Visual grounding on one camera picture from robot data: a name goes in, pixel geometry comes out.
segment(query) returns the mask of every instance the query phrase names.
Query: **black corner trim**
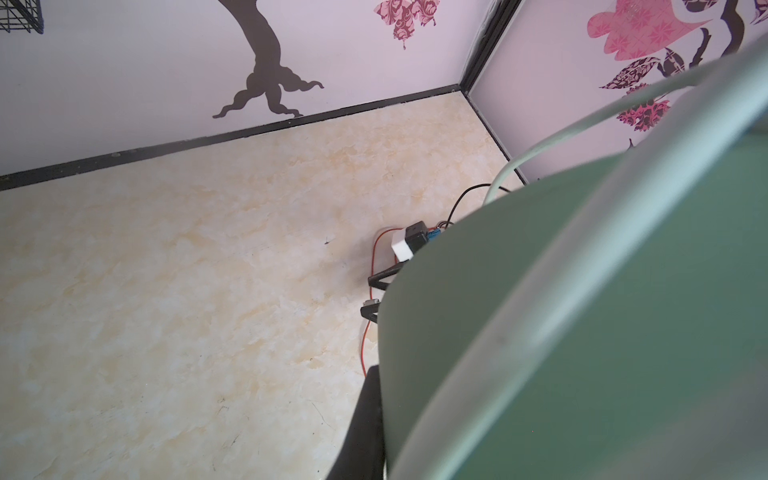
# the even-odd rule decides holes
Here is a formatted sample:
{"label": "black corner trim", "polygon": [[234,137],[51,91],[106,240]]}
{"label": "black corner trim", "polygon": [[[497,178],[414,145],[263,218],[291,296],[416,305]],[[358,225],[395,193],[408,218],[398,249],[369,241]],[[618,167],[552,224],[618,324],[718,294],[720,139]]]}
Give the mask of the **black corner trim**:
{"label": "black corner trim", "polygon": [[522,0],[501,0],[496,7],[496,12],[488,22],[488,27],[483,32],[478,47],[472,54],[472,59],[469,61],[469,66],[464,72],[464,78],[460,83],[462,91],[469,93],[472,86],[475,85],[482,68],[485,63],[491,57],[494,48],[499,39],[504,34],[504,30],[507,29],[507,25],[512,20],[512,16],[518,9],[518,6],[522,3]]}
{"label": "black corner trim", "polygon": [[84,174],[90,171],[100,170],[102,168],[114,167],[116,165],[129,164],[135,161],[160,157],[162,155],[175,154],[180,151],[205,147],[207,145],[219,144],[225,141],[236,140],[238,138],[252,137],[254,135],[265,134],[271,131],[278,131],[285,128],[312,124],[317,121],[330,120],[331,118],[344,117],[346,115],[354,115],[368,110],[375,110],[377,108],[388,107],[395,104],[404,104],[409,101],[422,100],[423,98],[448,94],[455,91],[460,91],[460,88],[457,84],[449,85],[447,87],[434,88],[427,91],[421,91],[415,94],[407,94],[403,95],[402,97],[387,98],[385,100],[372,101],[367,104],[340,108],[339,110],[327,111],[321,114],[291,118],[290,120],[279,121],[274,124],[245,128],[243,130],[232,131],[226,134],[212,135],[210,137],[200,137],[193,140],[175,141],[169,144],[154,145],[152,147],[143,147],[137,148],[135,150],[115,152],[113,154],[99,155],[98,157],[83,158],[82,160],[51,165],[49,167],[25,170],[15,174],[2,175],[0,176],[0,191],[24,187],[26,185],[39,184],[41,182],[55,180],[57,178]]}
{"label": "black corner trim", "polygon": [[[496,147],[498,147],[499,151],[501,151],[502,155],[504,155],[504,158],[506,158],[507,161],[510,161],[511,158],[507,155],[507,152],[502,147],[502,143],[500,141],[498,141],[498,138],[496,138],[496,136],[493,134],[493,131],[491,131],[491,129],[488,127],[488,124],[485,123],[485,120],[483,119],[482,115],[480,115],[480,112],[478,111],[478,109],[475,106],[475,104],[473,104],[472,100],[470,100],[469,95],[467,94],[467,92],[466,91],[462,91],[462,93],[464,94],[464,98],[466,99],[466,101],[469,104],[469,106],[472,107],[472,110],[475,111],[475,115],[477,115],[477,117],[480,119],[480,123],[482,123],[482,126],[485,127],[485,131],[488,132],[488,135],[496,143]],[[525,177],[523,177],[522,173],[520,173],[520,169],[519,168],[515,168],[515,173],[518,175],[518,178],[523,183],[523,185],[528,185],[528,182],[525,181]]]}

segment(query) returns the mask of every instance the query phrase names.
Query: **green plastic surface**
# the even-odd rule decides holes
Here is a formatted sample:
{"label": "green plastic surface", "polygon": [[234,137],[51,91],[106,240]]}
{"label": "green plastic surface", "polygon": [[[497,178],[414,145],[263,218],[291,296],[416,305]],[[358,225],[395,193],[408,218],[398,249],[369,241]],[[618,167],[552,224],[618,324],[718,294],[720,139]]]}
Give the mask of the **green plastic surface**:
{"label": "green plastic surface", "polygon": [[[460,355],[617,160],[478,210],[388,288],[379,358],[391,464]],[[455,478],[579,478],[754,364],[768,345],[767,247],[768,136],[752,134],[635,253]]]}

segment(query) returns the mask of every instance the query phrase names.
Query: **wall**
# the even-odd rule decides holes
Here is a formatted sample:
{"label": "wall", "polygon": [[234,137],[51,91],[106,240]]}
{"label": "wall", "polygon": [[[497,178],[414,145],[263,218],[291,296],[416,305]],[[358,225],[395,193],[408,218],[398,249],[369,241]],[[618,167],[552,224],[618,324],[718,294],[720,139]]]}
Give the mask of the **wall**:
{"label": "wall", "polygon": [[[688,9],[707,5],[699,12]],[[766,14],[755,17],[753,0],[619,0],[618,5],[615,0],[525,0],[470,98],[509,154],[515,156],[617,100],[631,86],[663,79],[659,66],[672,67],[666,70],[672,74],[674,66],[667,61],[675,57],[667,57],[668,48],[689,68],[704,39],[702,28],[710,39],[701,60],[719,58],[732,41],[729,27],[721,19],[727,6],[742,19],[741,45],[768,31],[768,22],[762,21]],[[620,13],[613,18],[604,13],[616,11]],[[601,88],[618,86],[610,85],[612,79],[642,58],[649,59],[650,65],[644,77],[622,88]],[[673,108],[680,94],[657,99],[656,113]],[[611,119],[539,155],[521,171],[529,180],[536,180],[625,150],[630,142],[640,142],[651,128]]]}
{"label": "wall", "polygon": [[[43,35],[0,31],[0,174],[293,118],[265,89],[307,115],[458,83],[491,3],[443,0],[424,26],[411,7],[402,42],[376,0],[43,0]],[[247,96],[260,95],[212,118],[254,56]]]}
{"label": "wall", "polygon": [[374,235],[504,164],[454,93],[0,192],[0,478],[325,478]]}

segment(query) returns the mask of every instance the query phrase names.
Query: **metal grid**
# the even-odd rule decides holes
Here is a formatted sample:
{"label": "metal grid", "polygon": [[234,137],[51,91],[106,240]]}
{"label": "metal grid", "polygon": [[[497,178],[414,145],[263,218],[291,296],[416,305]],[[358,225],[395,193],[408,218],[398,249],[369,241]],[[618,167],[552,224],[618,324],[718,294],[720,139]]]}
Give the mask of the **metal grid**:
{"label": "metal grid", "polygon": [[0,29],[43,32],[40,0],[0,0]]}

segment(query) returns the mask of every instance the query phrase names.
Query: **white wall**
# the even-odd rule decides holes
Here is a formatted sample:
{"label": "white wall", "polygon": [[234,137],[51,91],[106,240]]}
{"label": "white wall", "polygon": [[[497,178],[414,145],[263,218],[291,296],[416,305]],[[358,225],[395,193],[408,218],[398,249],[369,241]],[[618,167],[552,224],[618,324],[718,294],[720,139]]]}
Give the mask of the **white wall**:
{"label": "white wall", "polygon": [[[719,19],[725,1],[719,0],[697,14],[681,7],[681,0],[668,1],[681,21],[714,18],[703,25],[712,35],[703,61],[719,58],[730,42],[728,28]],[[632,4],[643,6],[651,2],[657,0]],[[593,15],[615,9],[616,0],[524,0],[470,94],[510,155],[522,153],[549,134],[627,93],[627,89],[599,87],[634,59],[615,60],[615,54],[604,53],[607,36],[590,38],[587,33],[587,23]],[[768,22],[750,25],[755,13],[753,0],[740,0],[737,12],[746,25],[742,46],[768,31]],[[690,62],[702,38],[696,27],[669,47]],[[649,55],[663,61],[666,51],[662,48]],[[663,78],[654,68],[643,82],[654,83]],[[671,94],[665,99],[674,108],[679,96],[680,93]],[[645,135],[647,132],[635,131],[630,125],[610,119],[529,161],[521,171],[528,180],[535,181],[625,150],[630,139],[637,145]]]}
{"label": "white wall", "polygon": [[[458,83],[491,0],[443,0],[406,44],[376,0],[259,0],[281,64],[325,89],[283,93],[316,114]],[[43,0],[45,33],[0,31],[0,174],[291,118],[264,96],[213,119],[253,52],[217,0]]]}

